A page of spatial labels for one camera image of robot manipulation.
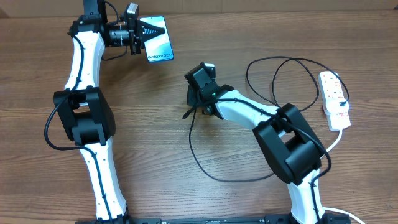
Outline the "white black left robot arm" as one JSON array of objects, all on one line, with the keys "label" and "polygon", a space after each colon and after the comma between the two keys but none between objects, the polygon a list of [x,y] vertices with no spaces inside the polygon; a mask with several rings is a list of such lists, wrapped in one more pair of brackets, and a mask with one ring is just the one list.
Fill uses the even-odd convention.
[{"label": "white black left robot arm", "polygon": [[164,16],[139,17],[139,6],[127,5],[113,22],[108,21],[107,1],[84,1],[84,13],[69,28],[73,40],[70,76],[62,91],[53,95],[55,108],[45,127],[58,115],[67,138],[74,143],[64,150],[80,151],[90,175],[96,200],[93,223],[132,223],[122,195],[113,159],[116,122],[100,89],[100,66],[108,47],[124,47],[133,55],[146,52],[148,61],[174,57]]}]

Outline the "Samsung Galaxy S24 smartphone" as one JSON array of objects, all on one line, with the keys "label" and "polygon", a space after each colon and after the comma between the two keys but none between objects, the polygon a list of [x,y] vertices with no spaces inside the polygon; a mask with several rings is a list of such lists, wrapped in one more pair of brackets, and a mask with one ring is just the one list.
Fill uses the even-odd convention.
[{"label": "Samsung Galaxy S24 smartphone", "polygon": [[[139,19],[142,21],[156,25],[159,21],[165,21],[164,16],[149,16]],[[166,33],[156,38],[144,42],[148,62],[162,62],[174,59],[172,44],[170,41],[167,25],[165,23]]]}]

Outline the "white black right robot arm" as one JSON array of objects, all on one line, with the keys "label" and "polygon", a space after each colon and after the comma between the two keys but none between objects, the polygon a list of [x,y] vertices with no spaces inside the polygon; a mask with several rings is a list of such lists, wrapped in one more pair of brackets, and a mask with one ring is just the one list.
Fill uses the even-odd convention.
[{"label": "white black right robot arm", "polygon": [[203,108],[250,129],[272,172],[288,186],[292,208],[286,215],[266,215],[265,223],[331,223],[320,202],[318,179],[321,157],[326,154],[320,140],[299,109],[287,103],[281,108],[253,101],[229,85],[219,86],[215,66],[201,63],[190,70],[187,103],[189,113]]}]

